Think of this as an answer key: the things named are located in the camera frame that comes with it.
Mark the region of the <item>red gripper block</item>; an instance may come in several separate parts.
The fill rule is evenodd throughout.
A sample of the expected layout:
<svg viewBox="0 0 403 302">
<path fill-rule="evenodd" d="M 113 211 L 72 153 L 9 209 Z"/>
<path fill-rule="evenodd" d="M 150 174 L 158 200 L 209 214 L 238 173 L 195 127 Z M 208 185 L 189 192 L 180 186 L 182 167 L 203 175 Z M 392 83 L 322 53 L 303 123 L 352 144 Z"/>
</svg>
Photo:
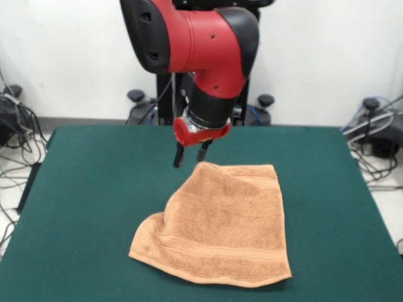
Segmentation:
<svg viewBox="0 0 403 302">
<path fill-rule="evenodd" d="M 219 129 L 204 129 L 190 122 L 187 117 L 179 117 L 174 120 L 173 130 L 177 140 L 176 154 L 174 156 L 173 167 L 179 169 L 183 162 L 184 148 L 201 144 L 196 159 L 198 162 L 204 161 L 209 146 L 213 140 L 226 136 L 232 128 L 231 122 Z"/>
</svg>

